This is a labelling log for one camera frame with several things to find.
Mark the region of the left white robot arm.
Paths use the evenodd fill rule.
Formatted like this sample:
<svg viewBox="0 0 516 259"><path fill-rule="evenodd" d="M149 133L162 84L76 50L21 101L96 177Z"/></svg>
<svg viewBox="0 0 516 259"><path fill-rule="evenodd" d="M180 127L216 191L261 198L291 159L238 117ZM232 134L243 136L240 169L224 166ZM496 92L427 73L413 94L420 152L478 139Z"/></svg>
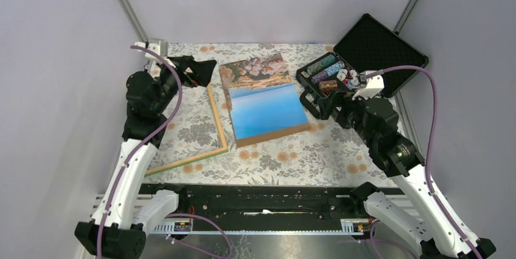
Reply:
<svg viewBox="0 0 516 259"><path fill-rule="evenodd" d="M97 258L139 258L148 235L169 213L185 215L187 198L160 190L136 213L134 207L145 172L158 153L167 125L183 100L183 86L207 87L217 62L192 56L167 57L156 77L138 71L126 81L127 119L119 160L108 188L88 222L74 235Z"/></svg>

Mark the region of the wooden picture frame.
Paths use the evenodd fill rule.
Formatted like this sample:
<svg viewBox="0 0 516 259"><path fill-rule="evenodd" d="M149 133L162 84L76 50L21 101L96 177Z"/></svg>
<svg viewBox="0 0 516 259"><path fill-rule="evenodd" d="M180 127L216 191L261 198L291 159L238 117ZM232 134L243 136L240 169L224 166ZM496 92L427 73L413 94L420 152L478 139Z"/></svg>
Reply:
<svg viewBox="0 0 516 259"><path fill-rule="evenodd" d="M228 151L212 86L186 89L177 114L166 126L146 176Z"/></svg>

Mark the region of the brown backing board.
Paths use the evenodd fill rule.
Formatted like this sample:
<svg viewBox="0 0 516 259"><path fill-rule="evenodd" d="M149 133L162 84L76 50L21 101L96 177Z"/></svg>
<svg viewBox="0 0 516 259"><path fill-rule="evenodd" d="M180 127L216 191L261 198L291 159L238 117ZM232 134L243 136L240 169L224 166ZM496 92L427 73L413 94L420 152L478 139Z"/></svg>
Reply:
<svg viewBox="0 0 516 259"><path fill-rule="evenodd" d="M237 139L236 147L237 148L246 147L248 145L253 145L256 143L261 143L261 142L265 142L268 140L278 139L280 137L285 137L285 136L289 136L292 134L301 133L303 131L308 131L309 129L310 129L310 124L303 123L300 125L291 126L291 127L284 128L284 129L279 129L279 130L271 131L268 133L258 134L256 136Z"/></svg>

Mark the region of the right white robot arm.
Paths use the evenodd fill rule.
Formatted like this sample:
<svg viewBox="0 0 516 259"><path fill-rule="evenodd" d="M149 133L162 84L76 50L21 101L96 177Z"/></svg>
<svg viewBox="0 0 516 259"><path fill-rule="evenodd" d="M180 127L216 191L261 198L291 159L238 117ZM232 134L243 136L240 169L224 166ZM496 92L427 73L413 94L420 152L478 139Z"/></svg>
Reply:
<svg viewBox="0 0 516 259"><path fill-rule="evenodd" d="M354 189L349 201L351 214L373 216L410 244L419 258L489 258L496 251L493 242L480 238L459 218L429 174L429 160L415 144L398 132L398 113L388 99L352 99L348 92L333 91L327 97L307 100L302 105L318 119L326 118L326 106L345 129L353 129L368 148L373 163L398 186L420 218L409 215L387 200L370 182Z"/></svg>

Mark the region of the sea landscape photo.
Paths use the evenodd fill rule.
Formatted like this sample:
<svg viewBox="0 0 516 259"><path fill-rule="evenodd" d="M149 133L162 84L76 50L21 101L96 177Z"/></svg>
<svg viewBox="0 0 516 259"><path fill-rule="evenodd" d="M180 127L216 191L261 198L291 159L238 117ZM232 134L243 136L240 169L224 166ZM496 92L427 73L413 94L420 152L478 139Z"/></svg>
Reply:
<svg viewBox="0 0 516 259"><path fill-rule="evenodd" d="M220 66L235 140L309 123L281 54Z"/></svg>

